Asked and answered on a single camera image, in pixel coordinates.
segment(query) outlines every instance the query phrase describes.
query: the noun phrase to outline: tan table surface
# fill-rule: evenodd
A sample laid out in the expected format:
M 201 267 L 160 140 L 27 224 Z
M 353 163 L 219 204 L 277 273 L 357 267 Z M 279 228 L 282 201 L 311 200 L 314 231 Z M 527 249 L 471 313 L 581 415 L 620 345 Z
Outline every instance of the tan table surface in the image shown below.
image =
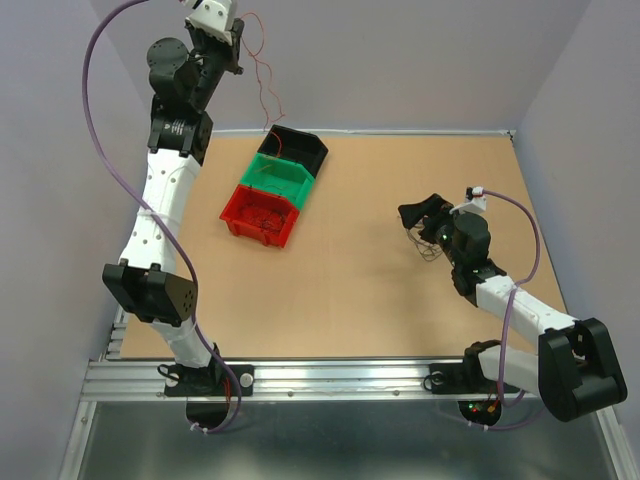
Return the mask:
M 218 219 L 261 142 L 216 138 L 191 192 L 180 240 L 200 280 L 198 321 L 227 357 L 461 355 L 501 322 L 458 296 L 444 256 L 422 260 L 397 207 L 437 192 L 453 203 L 484 187 L 531 206 L 504 137 L 323 137 L 329 155 L 286 248 L 234 237 Z M 525 276 L 534 241 L 517 208 L 490 198 L 491 258 Z M 188 276 L 183 265 L 179 273 Z M 563 303 L 543 251 L 527 290 Z M 515 333 L 510 344 L 526 348 Z M 171 357 L 136 319 L 123 358 Z

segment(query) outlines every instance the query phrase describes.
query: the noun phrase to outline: plastic container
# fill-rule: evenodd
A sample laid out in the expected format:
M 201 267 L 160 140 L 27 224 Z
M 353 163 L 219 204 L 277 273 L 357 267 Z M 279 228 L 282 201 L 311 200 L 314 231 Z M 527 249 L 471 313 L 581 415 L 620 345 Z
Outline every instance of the plastic container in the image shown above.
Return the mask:
M 328 151 L 316 135 L 280 125 L 271 127 L 258 149 L 258 153 L 302 165 L 313 178 L 318 176 Z
M 300 211 L 288 200 L 238 185 L 220 215 L 234 235 L 284 247 Z
M 302 210 L 313 181 L 314 178 L 302 165 L 258 153 L 240 184 L 285 197 Z

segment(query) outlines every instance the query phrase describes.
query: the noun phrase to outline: white wall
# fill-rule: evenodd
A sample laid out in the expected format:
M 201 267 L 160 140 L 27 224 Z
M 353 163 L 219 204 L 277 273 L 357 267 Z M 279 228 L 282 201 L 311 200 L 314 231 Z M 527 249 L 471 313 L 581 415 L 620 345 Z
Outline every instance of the white wall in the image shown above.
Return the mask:
M 133 204 L 103 170 L 80 101 L 86 0 L 3 2 L 0 16 L 0 476 L 57 478 L 89 358 L 115 306 L 101 282 Z M 140 185 L 148 116 L 105 38 L 91 75 L 108 153 Z
M 640 2 L 591 2 L 515 141 L 567 305 L 613 337 L 640 459 Z
M 122 0 L 91 0 L 105 16 Z M 239 0 L 267 29 L 286 124 L 315 128 L 514 128 L 571 36 L 588 0 Z M 176 0 L 118 19 L 111 39 L 146 104 L 146 51 L 186 41 Z M 259 28 L 248 19 L 257 46 Z M 210 113 L 216 128 L 263 125 L 253 63 L 225 77 Z

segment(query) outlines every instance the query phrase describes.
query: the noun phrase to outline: table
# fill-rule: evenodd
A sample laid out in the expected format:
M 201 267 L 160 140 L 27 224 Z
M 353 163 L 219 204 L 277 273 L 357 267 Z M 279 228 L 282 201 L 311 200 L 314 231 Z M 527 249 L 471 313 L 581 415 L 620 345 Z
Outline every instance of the table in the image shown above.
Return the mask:
M 234 237 L 218 219 L 261 137 L 215 138 L 187 205 L 180 241 L 200 280 L 198 321 L 226 357 L 461 355 L 500 337 L 501 322 L 459 297 L 444 257 L 425 262 L 397 207 L 467 186 L 531 202 L 506 137 L 322 137 L 329 155 L 284 249 Z M 533 263 L 526 217 L 498 199 L 485 218 L 490 254 L 514 279 Z M 184 265 L 179 273 L 188 276 Z M 547 251 L 527 290 L 562 310 Z M 516 348 L 529 349 L 512 333 Z M 147 325 L 130 321 L 122 358 L 168 358 Z

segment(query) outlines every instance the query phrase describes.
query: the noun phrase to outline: gray floor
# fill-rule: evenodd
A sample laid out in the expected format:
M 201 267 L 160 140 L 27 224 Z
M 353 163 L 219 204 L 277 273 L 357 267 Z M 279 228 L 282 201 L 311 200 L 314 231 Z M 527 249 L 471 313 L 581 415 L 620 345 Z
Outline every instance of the gray floor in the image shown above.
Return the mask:
M 518 421 L 532 401 L 503 416 Z M 91 480 L 616 478 L 595 416 L 545 414 L 514 432 L 469 429 L 455 402 L 244 404 L 225 434 L 190 432 L 179 402 L 98 405 L 80 475 Z

